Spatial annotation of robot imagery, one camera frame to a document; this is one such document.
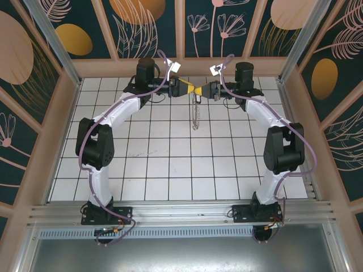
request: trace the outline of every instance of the orange circle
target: orange circle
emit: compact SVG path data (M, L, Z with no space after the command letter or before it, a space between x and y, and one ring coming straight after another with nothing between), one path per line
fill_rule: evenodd
M164 13L165 0L109 0L115 13L130 24L147 24L147 10L154 20L158 20Z

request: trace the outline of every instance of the dark teal panel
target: dark teal panel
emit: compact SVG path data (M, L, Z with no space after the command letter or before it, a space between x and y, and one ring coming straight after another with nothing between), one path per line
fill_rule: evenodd
M119 44L120 50L117 52L120 58L158 57L156 49L163 50L168 58L176 57L174 0L166 0L164 13L155 21L156 28L154 30L149 28L151 24L144 25L144 27L140 28L138 25L131 25L122 20L113 10L109 0L102 0L102 4L112 32L115 47L117 48L117 45ZM120 35L118 26L122 28L127 39L124 39L123 41L119 40ZM157 44L156 40L149 43L148 41L151 41L153 38L145 39L145 37L157 38ZM130 50L121 50L123 47L128 47Z
M212 57L226 57L228 54L242 56L256 1L233 1L238 5L228 5L232 1L224 2L223 6L215 7L211 1L185 1L185 57L211 57L211 40Z
M313 41L316 39L316 36L319 34L320 29L322 28L323 24L324 24L324 23L325 23L325 21L327 20L327 18L328 18L328 16L329 16L329 14L330 14L330 12L331 12L331 10L333 9L333 7L334 7L334 5L335 5L335 4L336 4L336 0L332 0L332 1L330 2L330 5L329 5L329 8L328 8L327 12L325 13L325 15L324 15L323 19L320 21L320 23L319 23L318 27L316 28L314 35L311 37L310 41L309 41L309 42L308 42L308 44L306 45L305 50L302 52L302 54L301 54L301 56L300 56L299 60L297 61L297 65L300 65L300 63L301 63L301 62L303 61L303 59L305 58L305 55L306 55L307 51L309 51L311 44L312 44L312 43L313 43Z
M363 234L363 212L360 212L359 214L356 214L356 218L358 221L359 228L361 229L361 232Z
M92 51L84 56L69 53L71 59L111 58L95 10L90 0L71 0L70 10L60 22L51 22L54 28L62 24L75 24L82 28L92 40Z
M348 39L340 40L339 43L343 43L346 46L350 46L351 48L346 46L334 47L335 39L337 35L343 33L342 31L348 31L349 29L344 23L344 20L341 18L344 17L346 13L347 6L350 1L346 1L342 6L337 16L334 19L334 22L338 22L333 27L331 27L324 37L322 38L320 44L317 46L315 53L311 56L309 62L305 66L302 77L305 81L305 85L309 91L311 100L313 101L316 113L321 121L323 121L335 108L339 105L339 103L363 80L363 52L362 49L353 50L352 48L361 48L358 40ZM358 15L362 18L363 11L358 10ZM363 24L361 23L361 27L355 30L355 33L360 35L356 37L360 39L360 43L362 43L363 37ZM355 55L348 53L345 49L348 48L349 51L355 51ZM322 59L328 59L335 63L338 71L337 82L335 84L334 89L331 94L323 100L317 99L312 91L311 87L311 79L313 76L314 69L319 61ZM320 77L327 77L329 75L321 74Z
M0 216L0 241L2 234L4 233L6 223L7 223L7 218Z
M33 70L28 80L13 85L0 78L0 87L42 124L59 74L9 0L0 2L0 11L9 14L23 26L32 40L34 53Z
M0 102L0 202L14 204L30 160L37 132Z
M363 96L326 130L330 150L350 201L363 197Z
M271 21L271 6L268 0L260 27L252 47L251 57L287 57L301 29L284 30Z

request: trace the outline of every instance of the white grid floor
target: white grid floor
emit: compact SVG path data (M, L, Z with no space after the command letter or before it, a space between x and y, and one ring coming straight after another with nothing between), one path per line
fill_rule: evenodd
M216 78L185 79L202 86ZM233 82L233 77L226 77ZM254 78L279 114L284 109L274 78ZM88 200L88 181L75 155L79 121L104 112L117 100L129 78L86 78L50 192L50 201ZM162 96L154 96L160 101ZM235 107L233 100L227 102ZM241 109L222 100L202 99L200 126L192 129L189 96L159 104L148 102L113 130L115 157L109 183L119 200L250 199L265 172L265 132ZM281 196L307 198L303 179L290 177Z

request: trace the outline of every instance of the white tile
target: white tile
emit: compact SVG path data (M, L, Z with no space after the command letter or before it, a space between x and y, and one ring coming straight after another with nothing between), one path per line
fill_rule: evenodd
M265 172L267 170L265 161L263 160L262 156L258 156L257 158L257 166L258 166L258 170L259 170L259 176L260 177L264 177L265 176Z
M111 106L115 102L115 97L116 97L116 91L98 92L96 105Z
M169 121L152 121L150 127L150 138L169 138Z
M74 198L77 179L58 179L54 186L52 201L72 201Z
M113 138L129 138L130 122L123 122L120 126L112 128Z
M190 76L189 82L192 83L195 87L201 87L206 85L206 77L205 76Z
M121 191L123 189L123 179L121 178L110 178L108 180L109 189L111 190L111 194L113 196L114 201L121 200Z
M228 102L228 112L229 112L229 119L230 120L248 120L248 114L247 112L244 112L241 107L235 109L237 105L230 105L230 102Z
M263 156L265 150L266 138L253 138L256 156Z
M257 177L257 163L255 157L235 157L238 177Z
M211 120L228 120L228 109L223 105L209 105Z
M145 179L124 179L122 201L144 200Z
M286 118L284 107L282 105L271 105L271 107L283 118Z
M116 91L118 78L102 78L100 91Z
M307 198L302 177L288 177L285 181L287 198Z
M87 201L90 197L90 184L87 178L80 178L78 180L77 189L75 191L75 201Z
M119 83L117 84L117 90L118 91L123 91L124 88L127 87L127 85L129 84L131 78L119 78Z
M261 85L260 85L260 81L259 81L259 78L258 77L256 77L256 76L254 76L253 78L252 78L252 80L254 81L254 88L256 88L256 89L261 89Z
M114 157L126 157L127 139L114 139L113 145L115 147Z
M147 105L153 104L155 105L170 105L170 97L168 97L168 94L152 94L151 99L146 103Z
M169 158L148 158L146 177L169 177Z
M235 156L255 156L252 138L232 138Z
M199 128L197 130L193 130L193 122L190 122L190 127L192 138L205 138L210 137L210 125L209 121L200 121Z
M251 137L250 123L248 121L230 121L232 137Z
M239 177L238 188L241 199L252 199L254 192L260 187L258 177Z
M169 179L169 200L192 200L192 180L190 178Z
M93 117L96 117L98 115L101 115L102 113L105 113L109 109L109 106L96 106L95 112L93 113Z
M96 104L97 94L98 92L81 92L77 106L94 106Z
M209 120L209 109L208 105L198 105L199 109L199 120ZM191 119L193 119L194 108L191 106Z
M69 129L68 138L76 139L78 134L79 122L72 122Z
M213 156L233 156L231 138L212 138Z
M189 105L189 95L171 98L172 105Z
M190 122L189 121L171 121L170 122L170 137L171 138L189 138L190 137Z
M169 156L169 139L150 139L149 157Z
M191 158L170 158L170 177L191 177Z
M75 154L75 143L77 140L68 139L66 142L66 147L64 148L63 157L66 158L77 158L78 156Z
M150 132L150 122L140 121L131 122L130 125L130 138L148 138Z
M280 93L278 90L264 90L263 94L268 104L281 104Z
M82 120L83 118L92 118L94 106L77 106L74 112L73 122Z
M168 200L168 187L169 181L166 178L148 178L145 200Z
M229 121L211 121L210 131L212 137L231 137Z
M150 121L151 106L145 105L131 115L131 121Z
M108 176L121 179L124 176L125 159L113 158L112 162L108 166Z
M127 157L147 157L149 139L129 139Z
M146 158L127 158L125 167L125 177L146 177Z
M210 138L192 138L192 156L211 156L212 143Z
M57 178L77 179L79 171L78 158L64 158L61 161Z
M217 199L239 199L236 177L216 178Z
M190 120L189 105L173 105L171 106L171 120Z
M151 111L151 120L152 121L170 120L170 106L153 105L153 110Z
M191 140L188 138L170 139L170 156L189 157L191 155Z
M261 90L277 90L276 80L273 77L259 76Z
M236 168L234 157L214 157L214 175L216 177L234 177Z
M193 200L215 200L214 178L193 178Z
M267 129L263 128L257 121L250 121L253 137L266 137Z
M98 91L100 82L100 78L84 78L82 91Z
M213 160L211 157L192 157L193 177L213 177Z

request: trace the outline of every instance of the black mounting bracket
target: black mounting bracket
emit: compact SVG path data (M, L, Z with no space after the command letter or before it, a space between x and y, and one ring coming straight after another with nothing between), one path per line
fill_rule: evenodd
M248 205L233 205L234 223L266 223L273 222L274 215L282 221L281 206L276 201L273 204L262 205L257 199L256 192Z
M113 199L106 206L109 210L127 218L132 218L132 207L114 207ZM125 225L130 225L131 221L123 220ZM101 207L93 205L88 201L87 206L82 210L81 225L119 225L119 218L103 210Z

